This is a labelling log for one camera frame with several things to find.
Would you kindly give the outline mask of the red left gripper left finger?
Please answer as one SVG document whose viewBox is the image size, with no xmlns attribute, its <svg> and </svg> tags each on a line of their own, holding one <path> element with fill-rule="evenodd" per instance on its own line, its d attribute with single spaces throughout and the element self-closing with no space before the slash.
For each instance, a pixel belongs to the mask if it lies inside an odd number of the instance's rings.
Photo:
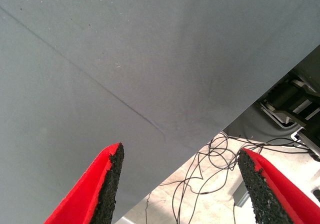
<svg viewBox="0 0 320 224">
<path fill-rule="evenodd" d="M 45 223 L 110 224 L 124 156 L 122 143 L 104 148 Z"/>
</svg>

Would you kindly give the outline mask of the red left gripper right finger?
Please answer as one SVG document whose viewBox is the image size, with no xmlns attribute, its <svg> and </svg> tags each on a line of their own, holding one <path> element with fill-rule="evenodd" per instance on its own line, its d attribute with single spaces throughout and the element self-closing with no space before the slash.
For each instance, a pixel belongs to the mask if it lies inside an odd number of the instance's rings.
<svg viewBox="0 0 320 224">
<path fill-rule="evenodd" d="M 262 155 L 242 148 L 238 166 L 258 224 L 318 224 L 320 208 Z"/>
</svg>

